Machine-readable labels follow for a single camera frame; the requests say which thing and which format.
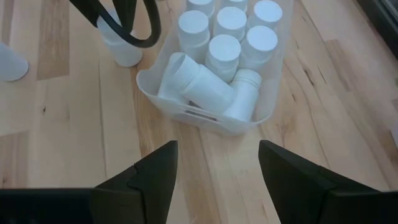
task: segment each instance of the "white cap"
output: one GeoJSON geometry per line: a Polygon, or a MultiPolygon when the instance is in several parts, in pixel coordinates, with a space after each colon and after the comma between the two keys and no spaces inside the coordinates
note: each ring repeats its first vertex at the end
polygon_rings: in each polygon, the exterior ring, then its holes
{"type": "Polygon", "coordinates": [[[187,11],[197,10],[201,11],[206,16],[210,17],[215,10],[214,0],[187,0],[187,11]]]}
{"type": "Polygon", "coordinates": [[[214,35],[228,34],[238,41],[244,38],[246,26],[246,14],[236,7],[225,7],[217,13],[217,20],[214,26],[214,35]]]}
{"type": "Polygon", "coordinates": [[[178,19],[178,37],[181,45],[195,45],[209,36],[209,19],[200,11],[184,12],[178,19]]]}
{"type": "Polygon", "coordinates": [[[217,35],[210,41],[208,61],[215,67],[232,67],[237,64],[241,54],[241,44],[230,35],[217,35]]]}
{"type": "Polygon", "coordinates": [[[253,84],[257,89],[260,89],[262,78],[257,72],[250,69],[242,68],[236,72],[234,80],[232,82],[236,82],[239,80],[247,81],[253,84]]]}
{"type": "MultiPolygon", "coordinates": [[[[115,9],[108,10],[109,15],[114,19],[114,21],[121,25],[120,19],[115,9]]],[[[105,41],[107,42],[119,42],[121,37],[112,30],[112,28],[105,22],[105,20],[99,16],[97,19],[97,27],[101,31],[105,41]]]]}
{"type": "Polygon", "coordinates": [[[189,83],[198,75],[199,71],[199,64],[188,55],[181,55],[173,64],[170,64],[170,84],[178,91],[184,91],[189,83]]]}
{"type": "Polygon", "coordinates": [[[265,26],[255,26],[249,29],[246,38],[242,42],[242,52],[257,60],[265,60],[271,57],[272,51],[278,44],[276,33],[265,26]]]}
{"type": "Polygon", "coordinates": [[[250,26],[267,26],[273,29],[282,18],[283,10],[273,1],[259,1],[254,5],[254,13],[251,16],[250,26]]]}
{"type": "Polygon", "coordinates": [[[248,10],[248,0],[222,0],[221,7],[237,7],[244,13],[248,10]]]}

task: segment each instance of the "white plastic bin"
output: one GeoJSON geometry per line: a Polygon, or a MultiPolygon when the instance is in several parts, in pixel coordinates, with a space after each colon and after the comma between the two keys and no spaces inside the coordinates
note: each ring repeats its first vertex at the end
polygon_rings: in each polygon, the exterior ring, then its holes
{"type": "MultiPolygon", "coordinates": [[[[138,73],[137,85],[139,89],[156,107],[158,107],[158,109],[163,111],[163,113],[167,114],[172,119],[225,135],[242,134],[248,129],[264,122],[272,115],[276,105],[280,78],[282,76],[284,51],[290,34],[290,23],[292,19],[294,2],[294,0],[274,1],[283,9],[282,19],[275,28],[279,43],[271,59],[267,62],[264,69],[259,72],[262,76],[262,83],[259,90],[259,99],[257,101],[256,109],[254,110],[251,122],[242,122],[227,116],[223,116],[222,114],[212,113],[201,108],[183,105],[176,101],[157,97],[160,83],[162,81],[162,75],[164,74],[169,57],[174,52],[180,52],[175,24],[169,30],[169,34],[164,42],[162,50],[158,54],[155,64],[150,69],[141,70],[138,73]]],[[[252,14],[253,5],[256,2],[256,0],[249,0],[248,15],[252,14]]],[[[184,10],[185,4],[182,5],[180,14],[184,10]]]]}

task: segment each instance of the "white plastic bottle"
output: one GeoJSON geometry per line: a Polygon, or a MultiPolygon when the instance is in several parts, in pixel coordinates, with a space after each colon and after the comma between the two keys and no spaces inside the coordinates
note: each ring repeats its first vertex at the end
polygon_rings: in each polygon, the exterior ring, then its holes
{"type": "Polygon", "coordinates": [[[241,44],[239,68],[260,71],[271,58],[277,44],[278,36],[272,29],[265,26],[255,26],[249,29],[241,44]]]}
{"type": "Polygon", "coordinates": [[[210,41],[206,55],[206,67],[230,83],[235,76],[241,54],[241,44],[230,35],[217,35],[210,41]]]}
{"type": "Polygon", "coordinates": [[[203,12],[209,20],[209,28],[213,30],[215,0],[187,0],[187,11],[203,12]]]}
{"type": "Polygon", "coordinates": [[[11,82],[22,78],[28,71],[27,61],[0,42],[0,81],[11,82]]]}
{"type": "Polygon", "coordinates": [[[181,51],[198,63],[204,63],[210,41],[209,20],[200,11],[184,12],[178,19],[181,51]]]}
{"type": "Polygon", "coordinates": [[[233,102],[232,87],[192,58],[183,55],[170,68],[171,83],[187,99],[201,108],[222,113],[233,102]]]}
{"type": "Polygon", "coordinates": [[[222,0],[221,8],[224,7],[237,7],[242,10],[244,13],[248,11],[248,0],[222,0]]]}
{"type": "Polygon", "coordinates": [[[236,97],[223,115],[240,121],[250,121],[259,97],[261,80],[261,76],[253,70],[238,70],[231,83],[236,97]]]}
{"type": "MultiPolygon", "coordinates": [[[[121,23],[116,10],[112,9],[108,12],[115,22],[120,25],[121,23]]],[[[141,61],[141,50],[123,40],[117,33],[115,33],[115,31],[112,30],[112,28],[110,28],[101,16],[99,16],[97,20],[97,27],[102,34],[102,39],[104,40],[105,45],[113,55],[116,63],[122,67],[131,67],[141,61]]]]}
{"type": "Polygon", "coordinates": [[[248,29],[254,26],[266,26],[275,29],[283,16],[282,8],[273,1],[259,1],[254,5],[253,14],[248,19],[248,29]]]}
{"type": "Polygon", "coordinates": [[[172,74],[170,74],[170,68],[173,66],[173,64],[176,63],[176,61],[181,57],[184,56],[184,53],[181,52],[177,52],[174,53],[170,56],[169,59],[169,64],[167,65],[165,72],[163,74],[163,78],[162,78],[162,83],[160,84],[160,88],[159,88],[159,92],[157,94],[158,97],[164,98],[164,99],[168,99],[168,100],[174,100],[178,103],[181,104],[189,104],[189,100],[186,99],[183,95],[181,95],[181,93],[179,91],[177,91],[174,86],[171,85],[171,80],[170,80],[170,76],[172,74]]]}
{"type": "Polygon", "coordinates": [[[224,7],[217,13],[214,36],[227,34],[241,42],[244,38],[246,21],[246,14],[242,10],[237,7],[224,7]]]}

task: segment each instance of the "black cable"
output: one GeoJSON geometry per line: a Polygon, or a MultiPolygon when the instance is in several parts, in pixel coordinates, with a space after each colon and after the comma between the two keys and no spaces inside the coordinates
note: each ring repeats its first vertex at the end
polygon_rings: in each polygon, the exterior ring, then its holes
{"type": "Polygon", "coordinates": [[[160,33],[162,32],[162,27],[160,25],[160,16],[157,10],[155,0],[143,1],[148,12],[151,28],[150,36],[146,40],[137,39],[130,35],[130,33],[126,32],[118,23],[115,22],[115,20],[111,17],[111,15],[109,15],[105,7],[99,1],[94,0],[91,2],[93,3],[93,7],[95,8],[95,10],[99,12],[99,16],[101,16],[104,21],[110,26],[110,28],[112,28],[112,30],[115,31],[122,39],[136,47],[148,48],[155,45],[156,42],[159,40],[160,33]]]}

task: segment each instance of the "wooden floor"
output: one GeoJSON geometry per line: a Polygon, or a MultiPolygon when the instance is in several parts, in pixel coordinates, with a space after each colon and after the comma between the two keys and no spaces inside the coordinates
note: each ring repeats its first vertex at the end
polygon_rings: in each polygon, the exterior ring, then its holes
{"type": "MultiPolygon", "coordinates": [[[[159,2],[163,30],[177,0],[159,2]]],[[[279,223],[257,160],[270,139],[379,190],[398,189],[398,62],[354,0],[294,0],[273,117],[222,137],[163,116],[67,0],[0,0],[0,38],[30,63],[0,83],[0,188],[89,187],[179,141],[169,223],[279,223]]],[[[137,33],[148,34],[144,10],[137,33]]]]}

